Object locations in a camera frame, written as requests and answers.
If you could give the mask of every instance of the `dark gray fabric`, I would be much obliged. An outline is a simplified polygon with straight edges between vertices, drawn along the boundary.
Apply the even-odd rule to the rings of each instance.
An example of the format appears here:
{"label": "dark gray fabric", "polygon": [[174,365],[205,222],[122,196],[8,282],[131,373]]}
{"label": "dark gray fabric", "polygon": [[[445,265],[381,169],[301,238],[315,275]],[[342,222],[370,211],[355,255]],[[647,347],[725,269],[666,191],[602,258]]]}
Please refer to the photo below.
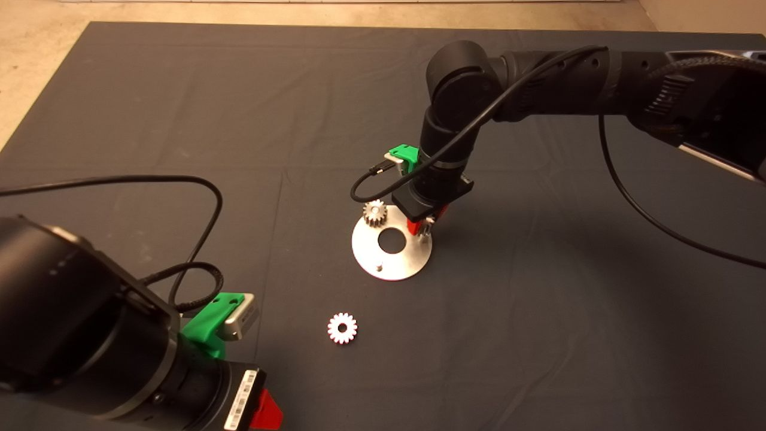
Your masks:
{"label": "dark gray fabric", "polygon": [[[93,23],[0,153],[0,184],[217,183],[224,212],[200,259],[257,294],[260,322],[229,357],[269,373],[285,430],[763,429],[766,274],[644,222],[609,179],[594,118],[488,124],[476,188],[437,226],[428,266],[399,283],[357,266],[349,187],[387,148],[417,145],[426,63],[457,39],[490,54],[766,48],[756,35]],[[623,119],[608,128],[659,219],[766,259],[766,190]],[[138,276],[184,259],[211,207],[170,185],[2,200],[3,215],[65,226]],[[208,288],[190,276],[182,296]],[[346,347],[326,336],[340,311],[359,322]],[[7,396],[0,416],[2,429],[127,429]]]}

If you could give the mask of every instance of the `sticker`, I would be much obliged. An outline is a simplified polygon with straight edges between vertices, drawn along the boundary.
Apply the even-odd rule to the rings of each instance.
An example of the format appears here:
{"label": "sticker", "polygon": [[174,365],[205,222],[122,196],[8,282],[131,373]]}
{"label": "sticker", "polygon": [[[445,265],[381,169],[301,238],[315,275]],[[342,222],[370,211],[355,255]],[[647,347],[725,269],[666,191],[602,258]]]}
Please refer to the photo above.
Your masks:
{"label": "sticker", "polygon": [[250,397],[250,392],[253,389],[255,383],[255,375],[258,374],[256,370],[247,370],[242,376],[242,382],[237,390],[237,395],[234,396],[234,402],[231,404],[231,410],[229,410],[229,416],[226,419],[226,431],[237,431],[239,422],[242,419],[242,413],[244,412],[244,406],[247,404],[247,398]]}

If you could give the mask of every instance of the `silver gear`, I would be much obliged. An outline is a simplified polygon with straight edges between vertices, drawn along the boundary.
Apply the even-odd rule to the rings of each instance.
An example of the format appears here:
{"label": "silver gear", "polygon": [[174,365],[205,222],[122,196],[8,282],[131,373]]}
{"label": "silver gear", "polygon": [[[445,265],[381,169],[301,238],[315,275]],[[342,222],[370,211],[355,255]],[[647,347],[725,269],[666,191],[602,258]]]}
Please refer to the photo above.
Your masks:
{"label": "silver gear", "polygon": [[388,210],[380,199],[367,202],[362,209],[362,218],[368,226],[377,228],[385,223]]}
{"label": "silver gear", "polygon": [[[340,325],[345,326],[345,331],[339,329]],[[348,344],[356,336],[356,330],[359,326],[356,325],[354,316],[349,313],[338,313],[332,316],[330,323],[327,324],[327,334],[330,335],[330,340],[335,341],[337,344]]]}

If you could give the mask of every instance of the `black cable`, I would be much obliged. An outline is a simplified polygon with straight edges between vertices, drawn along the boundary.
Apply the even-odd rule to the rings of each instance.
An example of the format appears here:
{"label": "black cable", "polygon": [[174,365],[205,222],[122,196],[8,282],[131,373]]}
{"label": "black cable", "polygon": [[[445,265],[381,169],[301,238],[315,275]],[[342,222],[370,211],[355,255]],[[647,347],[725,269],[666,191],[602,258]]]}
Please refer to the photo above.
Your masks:
{"label": "black cable", "polygon": [[415,177],[421,175],[423,172],[425,172],[426,169],[434,165],[436,162],[439,161],[439,158],[442,157],[447,151],[450,150],[456,143],[458,143],[460,140],[463,139],[464,136],[466,136],[468,133],[471,133],[474,129],[476,129],[478,126],[481,126],[485,122],[489,121],[490,118],[492,118],[492,115],[495,114],[495,111],[497,108],[508,99],[508,97],[513,94],[516,90],[519,88],[527,85],[528,82],[538,77],[541,73],[547,71],[551,67],[554,67],[555,65],[561,63],[562,61],[566,61],[570,58],[577,57],[579,55],[586,55],[586,54],[592,54],[594,52],[598,51],[606,51],[608,48],[604,46],[595,46],[590,45],[582,48],[573,49],[571,51],[567,51],[563,54],[559,54],[550,60],[544,62],[543,64],[540,64],[538,67],[535,67],[530,72],[519,78],[513,85],[508,87],[505,91],[503,91],[491,104],[489,104],[488,107],[486,107],[481,114],[476,116],[470,123],[468,123],[467,126],[465,126],[455,137],[450,140],[450,142],[447,143],[444,147],[442,147],[441,150],[437,151],[436,154],[434,154],[429,160],[426,160],[425,162],[421,163],[416,167],[412,172],[409,174],[402,176],[397,181],[393,182],[390,186],[386,187],[380,192],[377,192],[370,196],[357,196],[356,190],[357,188],[369,177],[378,175],[379,173],[387,170],[386,169],[380,169],[380,165],[375,165],[372,168],[368,170],[364,175],[359,177],[359,179],[354,182],[354,185],[351,187],[351,199],[354,199],[356,202],[370,202],[376,199],[380,199],[383,196],[386,196],[390,192],[393,192],[394,190],[398,189],[399,187],[403,186],[405,183],[411,181]]}
{"label": "black cable", "polygon": [[208,296],[176,305],[175,309],[179,313],[183,313],[185,311],[194,310],[195,308],[199,308],[207,304],[215,298],[215,295],[221,293],[221,289],[224,287],[224,275],[215,265],[207,262],[185,262],[178,265],[173,265],[170,268],[165,268],[160,272],[155,272],[154,274],[147,275],[146,277],[141,278],[139,281],[148,286],[152,283],[156,283],[157,281],[165,280],[166,278],[178,273],[185,274],[189,269],[202,269],[207,271],[208,274],[212,275],[215,279],[215,287],[213,288],[213,292],[211,292]]}
{"label": "black cable", "polygon": [[[77,187],[87,186],[101,186],[103,184],[127,184],[127,183],[194,183],[208,188],[215,195],[215,208],[210,216],[208,224],[205,226],[205,230],[200,235],[199,240],[191,249],[187,262],[192,262],[197,257],[205,241],[208,239],[210,232],[213,230],[213,226],[218,220],[218,216],[221,214],[221,208],[224,205],[224,197],[221,191],[215,184],[207,181],[204,178],[198,176],[189,175],[116,175],[116,176],[96,176],[83,179],[68,179],[55,183],[34,184],[31,186],[15,187],[13,189],[0,189],[0,197],[3,196],[16,196],[25,195],[29,193],[37,192],[50,192],[53,190],[62,189],[74,189]],[[178,305],[175,303],[175,296],[178,294],[178,287],[181,285],[181,281],[184,279],[186,271],[178,274],[178,277],[173,282],[173,286],[170,288],[170,294],[168,296],[168,304],[171,307],[178,309]]]}
{"label": "black cable", "polygon": [[622,181],[620,181],[620,177],[617,175],[617,171],[614,168],[614,164],[612,163],[612,158],[609,154],[609,145],[607,143],[607,128],[606,128],[606,125],[604,124],[603,115],[598,116],[598,136],[601,139],[601,151],[604,152],[604,161],[607,163],[607,169],[609,169],[609,175],[611,175],[612,181],[614,181],[614,185],[617,186],[617,189],[620,190],[620,194],[622,194],[622,196],[625,198],[625,200],[627,200],[630,206],[632,206],[633,209],[635,209],[639,214],[641,214],[641,216],[644,217],[649,223],[654,225],[654,227],[665,232],[667,235],[670,235],[673,238],[683,242],[684,244],[690,247],[694,247],[702,252],[709,253],[711,255],[715,255],[720,258],[728,259],[730,261],[739,262],[744,265],[766,269],[766,262],[757,261],[757,260],[746,258],[740,255],[733,255],[732,253],[724,252],[717,248],[700,244],[697,241],[688,239],[684,235],[679,234],[678,232],[665,226],[664,224],[659,222],[657,219],[652,217],[651,214],[649,214],[645,209],[641,207],[641,205],[638,204],[638,202],[636,202],[635,199],[633,199],[630,193],[625,189],[625,186],[623,185]]}

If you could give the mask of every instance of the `metal plate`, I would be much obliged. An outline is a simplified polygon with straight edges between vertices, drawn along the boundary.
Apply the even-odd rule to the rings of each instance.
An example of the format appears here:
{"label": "metal plate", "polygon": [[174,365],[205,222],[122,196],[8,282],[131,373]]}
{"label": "metal plate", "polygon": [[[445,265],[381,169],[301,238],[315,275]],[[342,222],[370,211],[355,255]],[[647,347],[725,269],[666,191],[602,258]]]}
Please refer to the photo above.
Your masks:
{"label": "metal plate", "polygon": [[[407,230],[407,217],[393,205],[386,206],[388,216],[379,227],[371,227],[363,218],[356,222],[351,236],[351,248],[359,265],[381,280],[398,281],[417,274],[428,263],[433,240],[431,235],[413,236]],[[406,240],[404,248],[395,254],[385,252],[378,237],[386,229],[397,229]]]}

